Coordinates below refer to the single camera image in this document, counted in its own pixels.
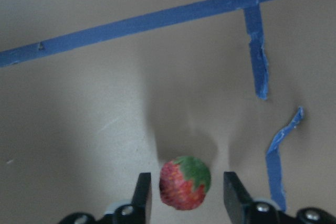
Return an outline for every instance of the screw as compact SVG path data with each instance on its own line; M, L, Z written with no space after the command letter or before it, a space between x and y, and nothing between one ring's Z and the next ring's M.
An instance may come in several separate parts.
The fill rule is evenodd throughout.
M121 210L121 214L122 215L130 215L133 212L133 207L132 206L125 206L122 210Z
M307 210L306 211L306 218L308 220L319 220L320 219L320 215L318 212L314 211L314 210Z
M82 215L78 217L73 224L85 224L88 221L88 217L86 215Z
M269 205L266 203L258 203L257 204L257 210L259 212L268 212L269 211Z

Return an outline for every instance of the strawberry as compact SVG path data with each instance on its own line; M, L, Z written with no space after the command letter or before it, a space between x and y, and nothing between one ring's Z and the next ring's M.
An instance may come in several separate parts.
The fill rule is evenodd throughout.
M161 169L161 200L177 210L192 210L203 202L210 184L210 171L200 159L181 156Z

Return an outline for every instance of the silver screw head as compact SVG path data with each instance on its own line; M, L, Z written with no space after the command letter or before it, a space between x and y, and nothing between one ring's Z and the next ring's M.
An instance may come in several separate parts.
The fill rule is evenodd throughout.
M132 206L125 206L122 210L121 210L121 214L122 215L130 215L133 212L133 207Z
M320 215L318 212L314 211L314 210L307 210L306 211L306 218L308 220L319 220L320 219Z
M88 221L88 217L86 215L82 215L78 217L73 224L85 224Z
M259 212L268 212L269 211L269 205L266 203L258 203L257 204L257 210Z

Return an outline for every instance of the beige tabletop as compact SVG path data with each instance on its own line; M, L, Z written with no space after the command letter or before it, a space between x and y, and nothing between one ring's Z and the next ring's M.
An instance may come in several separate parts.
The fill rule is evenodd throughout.
M202 0L0 0L0 51ZM269 198L281 145L288 213L336 214L336 0L262 3L269 98L255 96L242 10L0 68L0 223L57 223L132 197L151 172L151 223L229 223L223 171ZM192 211L161 203L161 165L200 157L212 187Z

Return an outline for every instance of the green leaf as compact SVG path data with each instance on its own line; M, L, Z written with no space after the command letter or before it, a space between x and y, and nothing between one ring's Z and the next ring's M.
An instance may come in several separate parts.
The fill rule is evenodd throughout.
M174 164L180 165L180 171L185 180L192 180L193 190L197 190L200 185L204 185L205 193L208 192L211 185L211 175L208 167L199 159L193 156L177 157Z

